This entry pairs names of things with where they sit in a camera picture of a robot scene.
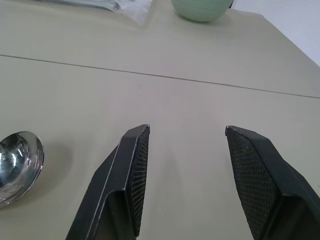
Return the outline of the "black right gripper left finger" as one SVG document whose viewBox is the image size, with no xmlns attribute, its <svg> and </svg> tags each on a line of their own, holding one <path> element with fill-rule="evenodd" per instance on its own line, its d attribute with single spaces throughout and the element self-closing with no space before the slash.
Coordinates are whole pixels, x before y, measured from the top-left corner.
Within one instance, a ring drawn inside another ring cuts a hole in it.
<svg viewBox="0 0 320 240">
<path fill-rule="evenodd" d="M 94 172 L 68 240 L 135 240 L 147 183 L 150 126 L 129 129 Z"/>
</svg>

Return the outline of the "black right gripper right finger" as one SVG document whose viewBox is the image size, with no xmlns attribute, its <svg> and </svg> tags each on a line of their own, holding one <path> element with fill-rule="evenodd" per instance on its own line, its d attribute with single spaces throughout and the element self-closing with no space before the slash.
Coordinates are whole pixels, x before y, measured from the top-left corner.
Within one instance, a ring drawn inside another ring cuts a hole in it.
<svg viewBox="0 0 320 240">
<path fill-rule="evenodd" d="M 272 142 L 225 128 L 237 194 L 255 240 L 318 240 L 320 197 Z"/>
</svg>

